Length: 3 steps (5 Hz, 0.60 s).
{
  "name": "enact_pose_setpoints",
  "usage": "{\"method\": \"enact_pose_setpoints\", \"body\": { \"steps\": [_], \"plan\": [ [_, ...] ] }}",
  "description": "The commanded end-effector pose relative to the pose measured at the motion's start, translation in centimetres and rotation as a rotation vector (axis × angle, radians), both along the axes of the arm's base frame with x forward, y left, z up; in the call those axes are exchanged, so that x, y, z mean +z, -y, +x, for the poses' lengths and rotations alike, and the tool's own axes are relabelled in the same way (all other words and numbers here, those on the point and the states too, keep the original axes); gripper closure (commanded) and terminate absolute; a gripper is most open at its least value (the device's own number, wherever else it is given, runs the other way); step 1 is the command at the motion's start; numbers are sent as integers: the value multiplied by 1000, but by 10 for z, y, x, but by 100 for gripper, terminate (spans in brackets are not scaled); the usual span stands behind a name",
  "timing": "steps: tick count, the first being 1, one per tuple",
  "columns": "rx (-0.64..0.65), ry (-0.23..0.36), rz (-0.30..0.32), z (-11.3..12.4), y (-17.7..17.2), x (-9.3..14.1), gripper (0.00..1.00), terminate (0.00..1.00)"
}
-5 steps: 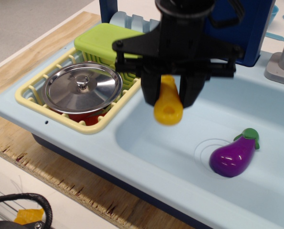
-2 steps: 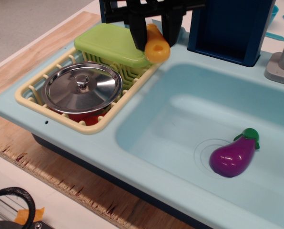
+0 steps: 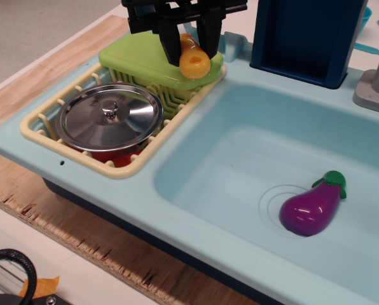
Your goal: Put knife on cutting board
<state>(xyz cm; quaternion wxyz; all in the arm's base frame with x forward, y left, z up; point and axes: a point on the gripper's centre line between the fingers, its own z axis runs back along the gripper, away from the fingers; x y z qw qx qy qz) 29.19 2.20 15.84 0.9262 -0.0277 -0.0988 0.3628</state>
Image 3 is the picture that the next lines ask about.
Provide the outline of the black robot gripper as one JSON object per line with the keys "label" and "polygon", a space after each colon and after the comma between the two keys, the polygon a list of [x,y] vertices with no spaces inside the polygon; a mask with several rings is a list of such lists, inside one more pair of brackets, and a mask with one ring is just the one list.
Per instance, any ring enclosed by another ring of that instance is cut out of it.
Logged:
{"label": "black robot gripper", "polygon": [[166,58],[178,67],[181,40],[178,24],[196,22],[198,42],[212,59],[218,50],[222,21],[247,9],[247,1],[122,1],[132,33],[158,33]]}

